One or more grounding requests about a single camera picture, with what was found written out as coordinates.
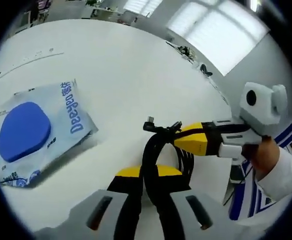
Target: white tabletop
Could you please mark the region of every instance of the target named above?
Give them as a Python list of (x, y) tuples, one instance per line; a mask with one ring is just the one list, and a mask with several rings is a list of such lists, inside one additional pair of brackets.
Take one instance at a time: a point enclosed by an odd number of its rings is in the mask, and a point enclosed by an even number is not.
[[(58, 226), (73, 206), (107, 188), (120, 169), (140, 165), (151, 136), (143, 131), (148, 116), (158, 126), (231, 116), (220, 94), (164, 40), (112, 22), (61, 20), (22, 31), (0, 50), (0, 76), (0, 105), (15, 92), (76, 79), (82, 103), (99, 128), (96, 147), (73, 157), (42, 184), (2, 188), (31, 231)], [(174, 150), (166, 146), (158, 162), (176, 166)], [(230, 169), (230, 159), (196, 157), (190, 186), (222, 202)], [(160, 239), (155, 208), (144, 209), (137, 239)]]

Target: white table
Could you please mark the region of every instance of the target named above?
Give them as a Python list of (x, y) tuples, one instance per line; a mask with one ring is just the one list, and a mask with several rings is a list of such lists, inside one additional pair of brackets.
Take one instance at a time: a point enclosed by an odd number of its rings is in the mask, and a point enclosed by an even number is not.
[[(57, 54), (35, 60), (50, 48)], [(220, 94), (164, 40), (112, 22), (61, 20), (20, 32), (2, 46), (0, 72), (7, 73), (0, 78), (0, 105), (15, 92), (76, 79), (82, 103), (99, 128), (96, 147), (36, 188), (2, 188), (31, 231), (58, 226), (119, 170), (140, 165), (151, 136), (142, 129), (148, 116), (158, 126), (231, 116)], [(166, 146), (159, 163), (176, 166), (175, 151)], [(222, 202), (230, 169), (230, 159), (196, 157), (190, 185)], [(161, 239), (155, 208), (143, 205), (137, 239)]]

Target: window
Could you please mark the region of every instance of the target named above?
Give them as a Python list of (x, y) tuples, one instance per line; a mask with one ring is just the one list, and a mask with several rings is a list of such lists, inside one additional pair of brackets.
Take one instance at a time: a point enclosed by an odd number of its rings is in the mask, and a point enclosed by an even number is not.
[(268, 32), (258, 19), (230, 0), (187, 3), (168, 28), (197, 48), (224, 76)]
[(128, 0), (124, 9), (150, 17), (163, 0)]

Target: sleeve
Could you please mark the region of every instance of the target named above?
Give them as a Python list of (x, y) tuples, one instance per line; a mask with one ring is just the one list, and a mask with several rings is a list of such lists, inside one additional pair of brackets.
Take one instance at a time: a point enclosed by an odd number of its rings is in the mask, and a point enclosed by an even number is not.
[(256, 181), (262, 192), (275, 201), (292, 193), (292, 155), (281, 147), (279, 151), (276, 166), (262, 180)]

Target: human hand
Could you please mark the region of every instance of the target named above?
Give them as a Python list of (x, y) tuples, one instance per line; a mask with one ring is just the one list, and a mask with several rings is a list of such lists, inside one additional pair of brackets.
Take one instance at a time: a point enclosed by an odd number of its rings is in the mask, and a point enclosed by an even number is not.
[(261, 180), (276, 166), (280, 148), (270, 136), (263, 136), (259, 145), (244, 145), (242, 155), (251, 162), (257, 180)]

